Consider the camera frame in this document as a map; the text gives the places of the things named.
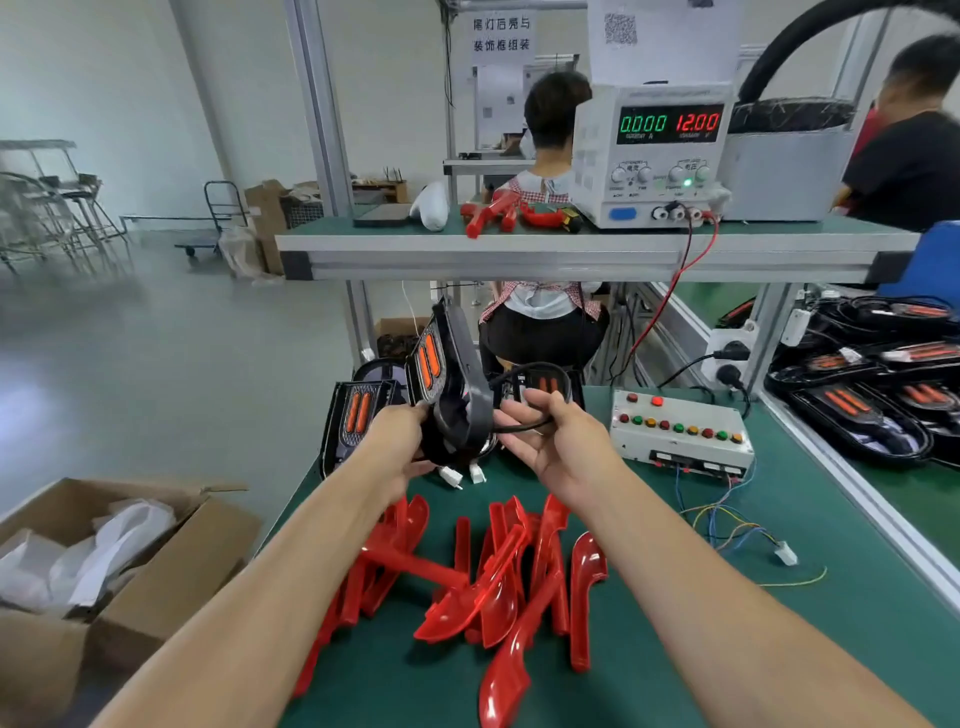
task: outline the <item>hand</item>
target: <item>hand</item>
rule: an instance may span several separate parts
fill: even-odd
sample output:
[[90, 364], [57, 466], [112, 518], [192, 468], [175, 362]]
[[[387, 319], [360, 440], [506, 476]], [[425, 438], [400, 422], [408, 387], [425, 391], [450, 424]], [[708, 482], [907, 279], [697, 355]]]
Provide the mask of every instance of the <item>hand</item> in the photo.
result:
[[427, 405], [398, 404], [384, 407], [373, 418], [363, 442], [348, 463], [367, 471], [377, 492], [386, 500], [384, 508], [403, 497], [410, 478], [432, 471], [435, 466], [420, 452], [420, 424], [426, 419]]
[[530, 466], [540, 482], [577, 515], [583, 517], [597, 491], [623, 468], [607, 429], [559, 392], [552, 395], [527, 389], [533, 407], [504, 400], [493, 412], [498, 425], [527, 425], [553, 415], [554, 423], [540, 431], [498, 435], [503, 446]]

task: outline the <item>black hose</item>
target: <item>black hose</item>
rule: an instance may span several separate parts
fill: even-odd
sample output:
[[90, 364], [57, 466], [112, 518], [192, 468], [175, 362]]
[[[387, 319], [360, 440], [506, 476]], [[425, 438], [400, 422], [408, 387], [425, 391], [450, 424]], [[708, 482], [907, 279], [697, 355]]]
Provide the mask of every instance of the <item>black hose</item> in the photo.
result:
[[790, 23], [767, 46], [740, 87], [740, 103], [758, 101], [780, 67], [811, 38], [864, 12], [890, 8], [917, 8], [960, 23], [960, 0], [824, 0]]

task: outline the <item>man in black shirt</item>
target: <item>man in black shirt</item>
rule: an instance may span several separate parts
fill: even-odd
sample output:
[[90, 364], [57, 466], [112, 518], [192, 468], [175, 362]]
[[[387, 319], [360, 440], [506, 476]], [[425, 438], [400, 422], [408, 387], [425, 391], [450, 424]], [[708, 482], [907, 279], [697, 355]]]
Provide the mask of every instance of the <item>man in black shirt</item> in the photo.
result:
[[960, 36], [904, 48], [876, 100], [883, 130], [847, 168], [838, 206], [850, 216], [924, 232], [960, 220], [960, 124], [943, 110], [960, 73]]

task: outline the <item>blue power switch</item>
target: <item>blue power switch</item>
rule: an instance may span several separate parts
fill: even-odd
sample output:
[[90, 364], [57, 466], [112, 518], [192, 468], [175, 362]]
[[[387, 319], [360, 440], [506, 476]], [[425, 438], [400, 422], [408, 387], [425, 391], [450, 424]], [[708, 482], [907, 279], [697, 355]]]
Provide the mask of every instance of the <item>blue power switch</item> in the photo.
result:
[[636, 207], [614, 207], [610, 211], [611, 220], [634, 220], [636, 218]]

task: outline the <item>digital display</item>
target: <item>digital display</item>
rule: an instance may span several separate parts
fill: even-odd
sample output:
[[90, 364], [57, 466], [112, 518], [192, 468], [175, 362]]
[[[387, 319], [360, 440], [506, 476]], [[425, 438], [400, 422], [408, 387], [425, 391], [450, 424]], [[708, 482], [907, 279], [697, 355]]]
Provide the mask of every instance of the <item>digital display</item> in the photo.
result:
[[676, 144], [716, 141], [723, 104], [683, 107], [623, 107], [617, 144]]

